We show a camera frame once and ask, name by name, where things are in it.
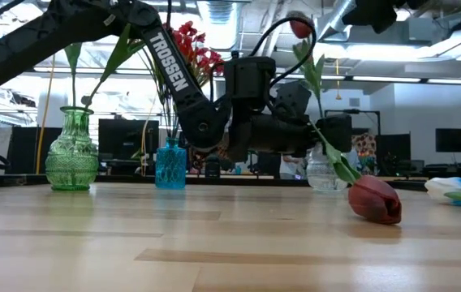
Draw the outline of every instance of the glass vase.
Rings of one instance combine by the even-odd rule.
[[[318,143],[310,152],[306,175],[308,183],[314,191],[342,191],[347,183],[338,178],[334,167],[328,162],[328,157],[323,153],[321,143]]]
[[[165,189],[185,188],[187,153],[179,147],[179,140],[166,139],[166,146],[157,150],[155,185]]]
[[[61,135],[50,145],[46,177],[56,191],[86,191],[97,175],[98,151],[89,134],[90,109],[64,106]]]

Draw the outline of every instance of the green glass vase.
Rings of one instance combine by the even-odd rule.
[[[46,177],[56,191],[86,191],[97,175],[98,151],[89,134],[90,109],[64,106],[61,135],[50,145]]]

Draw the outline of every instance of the red tulip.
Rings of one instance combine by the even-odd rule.
[[[368,221],[381,224],[398,224],[402,220],[399,195],[386,182],[364,175],[348,192],[353,212]]]
[[[312,26],[313,22],[301,11],[290,11],[287,13],[287,17],[299,17],[301,19],[307,20]],[[292,20],[290,22],[290,28],[296,37],[299,39],[304,39],[312,35],[312,29],[308,25],[303,24],[299,21]]]

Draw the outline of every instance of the black robotic arm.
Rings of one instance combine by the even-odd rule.
[[[131,24],[131,37],[145,42],[165,76],[179,123],[193,147],[207,152],[214,149],[222,140],[231,111],[228,150],[234,161],[246,160],[249,148],[302,157],[317,142],[308,120],[261,114],[269,102],[269,83],[275,76],[273,59],[246,57],[226,62],[226,95],[217,105],[203,95],[170,33],[162,27],[157,11],[136,0],[51,1],[43,15],[0,39],[0,86],[69,44],[120,35],[127,24]],[[351,130],[351,120],[338,121],[342,121],[339,128],[324,125],[323,134],[334,129],[344,131],[341,140],[346,143],[332,144],[339,150],[350,151],[347,131]]]
[[[52,1],[48,10],[0,39],[0,85],[71,43],[119,35],[126,24],[144,40],[176,104],[185,136],[200,149],[222,139],[229,110],[217,111],[196,80],[155,9],[140,1]]]

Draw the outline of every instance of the blue glass vase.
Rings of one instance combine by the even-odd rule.
[[[165,189],[185,188],[187,153],[179,148],[179,140],[166,139],[166,146],[157,151],[155,186]]]

